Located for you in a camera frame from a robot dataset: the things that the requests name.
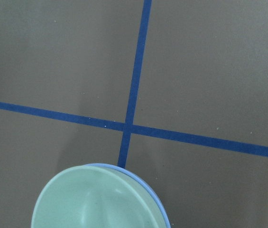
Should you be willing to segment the blue bowl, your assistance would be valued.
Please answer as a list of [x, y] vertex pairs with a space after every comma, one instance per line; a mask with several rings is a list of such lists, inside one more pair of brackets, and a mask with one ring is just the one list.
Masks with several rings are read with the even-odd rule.
[[160, 209], [161, 215], [162, 215], [162, 217], [164, 219], [165, 227], [166, 228], [171, 228], [170, 221], [168, 219], [168, 215], [166, 213], [166, 210], [165, 210], [160, 198], [154, 192], [154, 190], [143, 179], [141, 179], [139, 176], [137, 176], [136, 174], [134, 174], [134, 173], [122, 168], [122, 167], [115, 166], [115, 165], [112, 165], [112, 164], [91, 163], [91, 164], [87, 164], [86, 166], [102, 167], [102, 168], [108, 168], [108, 169], [116, 170], [116, 171], [122, 172], [123, 174], [125, 174], [125, 175], [131, 177], [132, 179], [134, 179], [136, 182], [138, 182], [149, 193], [149, 195], [153, 198], [153, 200], [157, 204], [158, 208]]

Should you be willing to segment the green bowl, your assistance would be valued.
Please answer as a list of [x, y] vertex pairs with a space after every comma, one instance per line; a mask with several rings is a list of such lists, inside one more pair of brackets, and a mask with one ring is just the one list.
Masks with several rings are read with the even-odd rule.
[[33, 228], [165, 228], [149, 193], [122, 172], [75, 166], [42, 189], [32, 214]]

